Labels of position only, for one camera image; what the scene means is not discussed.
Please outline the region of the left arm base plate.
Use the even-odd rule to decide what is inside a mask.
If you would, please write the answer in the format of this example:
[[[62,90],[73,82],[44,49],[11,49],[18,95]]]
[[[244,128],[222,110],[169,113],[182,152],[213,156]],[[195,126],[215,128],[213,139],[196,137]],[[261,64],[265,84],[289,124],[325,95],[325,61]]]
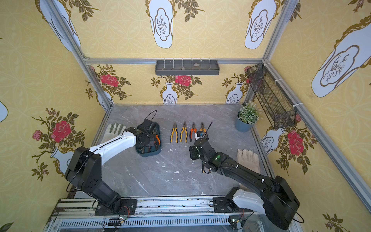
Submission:
[[[108,215],[134,215],[137,207],[136,199],[121,199],[110,206],[105,206],[103,203],[99,202],[95,210],[96,216],[108,216]]]

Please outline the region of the teal plastic storage box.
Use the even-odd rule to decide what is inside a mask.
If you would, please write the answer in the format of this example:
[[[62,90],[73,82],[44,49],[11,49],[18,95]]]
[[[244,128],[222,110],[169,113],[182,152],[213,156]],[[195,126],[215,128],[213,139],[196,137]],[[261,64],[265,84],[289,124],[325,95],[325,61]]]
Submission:
[[[152,122],[146,133],[137,137],[135,151],[142,157],[150,157],[161,152],[161,133],[157,122]]]

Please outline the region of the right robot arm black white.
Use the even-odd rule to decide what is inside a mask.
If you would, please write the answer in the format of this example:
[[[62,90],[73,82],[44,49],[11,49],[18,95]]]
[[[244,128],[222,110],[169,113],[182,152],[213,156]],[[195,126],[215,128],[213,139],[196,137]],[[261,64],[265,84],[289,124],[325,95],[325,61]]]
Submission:
[[[201,160],[210,171],[239,182],[260,197],[248,197],[247,192],[237,190],[232,196],[237,207],[263,213],[282,230],[289,228],[300,202],[285,179],[267,177],[244,167],[229,155],[216,152],[206,139],[195,141],[189,152],[192,160]]]

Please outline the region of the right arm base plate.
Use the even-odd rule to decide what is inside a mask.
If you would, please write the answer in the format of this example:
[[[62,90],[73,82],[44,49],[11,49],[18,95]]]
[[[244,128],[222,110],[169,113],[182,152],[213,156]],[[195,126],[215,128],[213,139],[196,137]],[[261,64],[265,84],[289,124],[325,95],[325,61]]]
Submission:
[[[239,208],[236,203],[227,197],[215,197],[208,203],[215,213],[243,213],[253,212],[251,209]]]

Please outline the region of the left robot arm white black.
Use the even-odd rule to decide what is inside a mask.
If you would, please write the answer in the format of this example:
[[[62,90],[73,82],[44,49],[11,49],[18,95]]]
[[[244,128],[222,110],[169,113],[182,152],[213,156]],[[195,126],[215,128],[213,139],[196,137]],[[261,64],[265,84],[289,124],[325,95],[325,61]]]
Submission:
[[[130,127],[118,136],[94,147],[75,150],[65,173],[66,180],[91,195],[114,213],[121,208],[121,195],[111,189],[101,176],[101,167],[111,158],[132,147],[160,146],[158,135]]]

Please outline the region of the red orange black pliers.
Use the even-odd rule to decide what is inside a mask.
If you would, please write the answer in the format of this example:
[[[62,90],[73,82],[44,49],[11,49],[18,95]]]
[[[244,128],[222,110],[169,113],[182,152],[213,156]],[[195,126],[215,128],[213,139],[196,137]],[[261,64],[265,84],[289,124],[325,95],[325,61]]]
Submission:
[[[191,130],[190,130],[190,135],[189,135],[190,142],[196,139],[196,135],[197,135],[197,129],[196,129],[195,123],[193,122],[191,126]]]

